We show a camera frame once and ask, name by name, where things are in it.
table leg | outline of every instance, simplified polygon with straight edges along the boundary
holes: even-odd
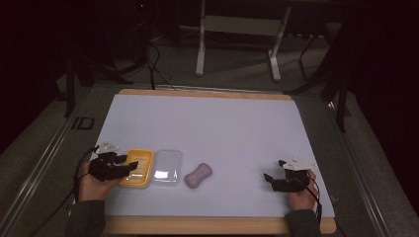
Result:
[[[201,26],[200,26],[200,48],[198,49],[197,69],[195,74],[197,76],[204,75],[204,62],[206,59],[206,1],[201,1]]]
[[[278,61],[277,61],[277,53],[278,53],[278,48],[280,47],[280,44],[281,44],[281,40],[283,39],[283,36],[284,36],[284,31],[287,26],[287,21],[290,16],[291,8],[292,8],[291,6],[287,7],[286,12],[284,13],[283,19],[281,20],[280,26],[278,28],[275,45],[272,49],[268,50],[269,60],[271,63],[272,76],[273,76],[274,81],[281,80],[280,69],[278,67]]]

sleeve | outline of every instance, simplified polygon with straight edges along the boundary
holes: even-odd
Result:
[[[320,225],[312,210],[295,210],[286,215],[286,220],[292,237],[321,236]]]
[[[98,237],[105,229],[105,225],[105,202],[103,200],[81,201],[71,206],[65,236]]]

white plastic piece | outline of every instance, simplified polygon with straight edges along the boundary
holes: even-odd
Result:
[[[105,140],[104,142],[102,142],[102,144],[96,150],[96,154],[104,154],[104,153],[109,153],[109,152],[118,151],[118,150],[120,150],[120,148],[118,146],[116,146],[116,145],[112,144],[111,142]]]
[[[294,171],[310,170],[310,169],[318,168],[316,164],[313,164],[313,163],[310,163],[306,160],[303,160],[303,159],[300,159],[300,158],[295,158],[295,157],[293,157],[293,159],[291,161],[284,164],[283,167],[284,167],[284,169],[294,170]]]

dark background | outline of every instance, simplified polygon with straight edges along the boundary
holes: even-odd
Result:
[[[110,4],[105,0],[97,2],[103,7]],[[224,4],[222,2],[214,1],[214,8],[219,7],[216,4]],[[159,3],[163,14],[160,14],[158,26],[174,39],[179,24],[198,25],[200,8],[196,5],[199,5],[199,1],[159,0]],[[273,14],[270,12],[272,10],[255,12],[258,6],[246,1],[244,8],[235,14]],[[93,57],[106,62],[111,52],[125,53],[126,41],[129,40],[126,34],[132,31],[135,20],[127,16],[119,23],[102,22],[95,9],[95,3],[75,0],[19,3],[9,0],[0,3],[0,96],[3,105],[0,152],[59,95],[55,80],[65,72],[68,55],[63,26],[70,30],[77,29],[73,39],[79,43],[81,50]],[[112,14],[132,14],[124,9],[121,7]],[[415,183],[419,163],[416,155],[419,133],[416,122],[419,113],[416,102],[419,100],[418,83],[414,80],[417,79],[419,65],[418,11],[419,4],[415,1],[379,1],[375,5],[366,18],[366,24],[371,26],[371,38],[366,40],[369,43],[368,50],[359,59],[350,82],[350,90],[356,94],[363,113],[417,213],[419,192]],[[309,23],[316,21],[310,19],[308,12],[312,11],[304,7],[293,10],[289,34],[312,33],[315,26]],[[322,14],[312,14],[312,17],[318,19],[319,15]],[[125,28],[118,27],[124,23]],[[107,38],[104,26],[107,31],[118,29],[121,36],[119,41]],[[138,50],[139,53],[141,47],[132,45],[134,51]]]

chair leg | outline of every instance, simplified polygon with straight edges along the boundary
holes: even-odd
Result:
[[[311,46],[311,44],[314,42],[314,40],[315,40],[315,37],[313,37],[310,40],[308,45],[304,48],[302,53],[299,55],[299,59],[298,59],[298,65],[299,65],[299,68],[301,69],[302,77],[304,78],[305,81],[307,80],[307,75],[305,74],[304,66],[302,65],[302,56],[305,54],[305,52],[308,50],[308,48]]]

